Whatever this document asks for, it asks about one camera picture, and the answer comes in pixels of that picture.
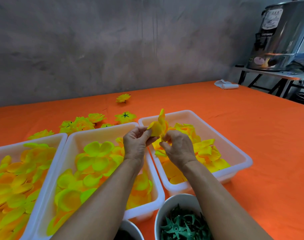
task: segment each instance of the person's left hand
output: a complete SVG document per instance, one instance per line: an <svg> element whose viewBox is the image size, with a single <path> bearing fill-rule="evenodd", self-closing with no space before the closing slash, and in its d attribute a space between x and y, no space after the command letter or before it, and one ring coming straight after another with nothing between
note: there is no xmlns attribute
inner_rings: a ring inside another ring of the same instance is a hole
<svg viewBox="0 0 304 240"><path fill-rule="evenodd" d="M124 159L134 160L140 169L144 164L145 148L158 139L158 137L151 137L151 129L146 129L147 127L143 126L135 127L123 137Z"/></svg>

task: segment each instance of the hand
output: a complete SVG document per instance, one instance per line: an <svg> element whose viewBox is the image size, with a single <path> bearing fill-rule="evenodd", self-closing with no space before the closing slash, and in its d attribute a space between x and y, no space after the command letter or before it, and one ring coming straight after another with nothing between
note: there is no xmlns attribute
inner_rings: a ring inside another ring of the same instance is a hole
<svg viewBox="0 0 304 240"><path fill-rule="evenodd" d="M163 147L166 155L181 171L183 171L183 168L187 163L197 161L192 141L188 135L183 134L182 132L177 130L168 131L163 137L163 142L160 142L160 146Z"/></svg>
<svg viewBox="0 0 304 240"><path fill-rule="evenodd" d="M123 137L124 159L135 161L140 169L144 164L145 148L158 139L151 137L151 129L146 129L147 127L135 127Z"/></svg>

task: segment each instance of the white container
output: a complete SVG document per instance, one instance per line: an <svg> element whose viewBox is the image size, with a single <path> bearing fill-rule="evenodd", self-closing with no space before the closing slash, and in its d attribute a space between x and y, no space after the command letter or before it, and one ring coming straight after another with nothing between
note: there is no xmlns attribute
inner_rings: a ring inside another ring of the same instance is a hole
<svg viewBox="0 0 304 240"><path fill-rule="evenodd" d="M149 126L151 122L157 121L158 116L151 116L139 119L138 123L140 126ZM198 117L194 112L190 110L183 110L174 113L165 114L165 120L169 123L169 126L173 127L175 123L180 124L191 124L195 128L195 132L201 137L201 140L215 139L214 145L221 153L222 158L225 159L231 167L214 172L213 175L221 182L226 183L231 180L234 175L244 169L248 168L253 164L252 159L241 151L236 145L231 143L228 139L218 133L209 124ZM161 177L161 181L169 191L170 195L179 193L194 193L188 182L180 184L171 184L166 177L162 164L158 157L155 156L155 150L153 145L149 146L149 150L154 159L157 170Z"/></svg>
<svg viewBox="0 0 304 240"><path fill-rule="evenodd" d="M138 123L126 123L123 125L115 125L106 128L93 129L87 131L81 131L73 133L66 141L66 145L63 149L61 158L57 164L56 171L51 179L50 187L46 192L40 217L37 219L36 231L33 239L50 239L51 236L46 235L46 229L50 220L55 216L54 211L54 196L57 178L66 169L71 168L73 173L76 171L74 164L75 156L83 152L83 148L93 141L103 143L105 141L111 141L115 145L117 137L123 137L131 129L138 126ZM126 210L123 219L134 219L136 221L144 221L152 217L153 211L159 209L165 200L164 190L160 179L158 178L156 169L154 167L152 158L148 150L145 152L145 163L143 168L147 171L149 179L153 182L152 189L152 202Z"/></svg>
<svg viewBox="0 0 304 240"><path fill-rule="evenodd" d="M50 181L53 178L53 174L55 172L55 169L57 167L57 163L59 161L59 158L61 156L61 153L63 151L65 142L67 139L67 134L66 133L59 133L47 137L42 137L39 139L34 139L34 140L29 140L29 141L24 141L12 145L5 145L0 147L0 162L2 158L4 158L7 155L10 155L12 157L12 162L20 162L20 155L24 150L27 150L27 147L24 147L23 144L25 143L45 143L48 144L49 147L55 147L56 153L54 155L54 158L52 160L51 166L48 170L48 173L46 175L46 178L43 182L42 188L40 190L39 196L35 202L33 211L31 213L29 222L27 223L26 229L24 231L24 234L20 238L21 240L28 240L31 239L33 236L34 230L36 228L36 220L39 217L41 206L44 203L44 199L46 197L47 190L50 186Z"/></svg>
<svg viewBox="0 0 304 240"><path fill-rule="evenodd" d="M135 240L144 240L141 231L133 222L130 222L129 220L123 220L120 229L130 233L131 237Z"/></svg>
<svg viewBox="0 0 304 240"><path fill-rule="evenodd" d="M155 240L161 239L161 226L162 223L165 220L165 217L168 217L170 214L170 211L177 207L178 204L180 207L184 210L191 210L196 215L200 216L200 213L202 212L200 204L197 200L197 198L191 194L178 194L174 195L170 198L168 198L162 207L159 209L154 223L154 237Z"/></svg>

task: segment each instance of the person's right arm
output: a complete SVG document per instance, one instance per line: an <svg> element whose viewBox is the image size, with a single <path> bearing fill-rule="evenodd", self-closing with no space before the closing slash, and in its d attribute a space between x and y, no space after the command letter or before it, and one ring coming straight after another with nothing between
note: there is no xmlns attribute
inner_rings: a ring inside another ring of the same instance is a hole
<svg viewBox="0 0 304 240"><path fill-rule="evenodd" d="M189 181L215 240L273 240L195 157L190 138L168 131L160 145Z"/></svg>

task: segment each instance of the person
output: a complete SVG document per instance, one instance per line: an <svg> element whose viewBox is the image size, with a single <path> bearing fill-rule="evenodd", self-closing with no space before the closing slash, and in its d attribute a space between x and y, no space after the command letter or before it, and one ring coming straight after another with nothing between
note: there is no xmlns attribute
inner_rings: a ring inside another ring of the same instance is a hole
<svg viewBox="0 0 304 240"><path fill-rule="evenodd" d="M136 127L123 137L124 161L61 226L52 240L114 239L134 180L143 167L146 146L157 140L151 137L151 130L146 129ZM170 130L160 145L189 181L215 240L272 239L196 159L187 135Z"/></svg>

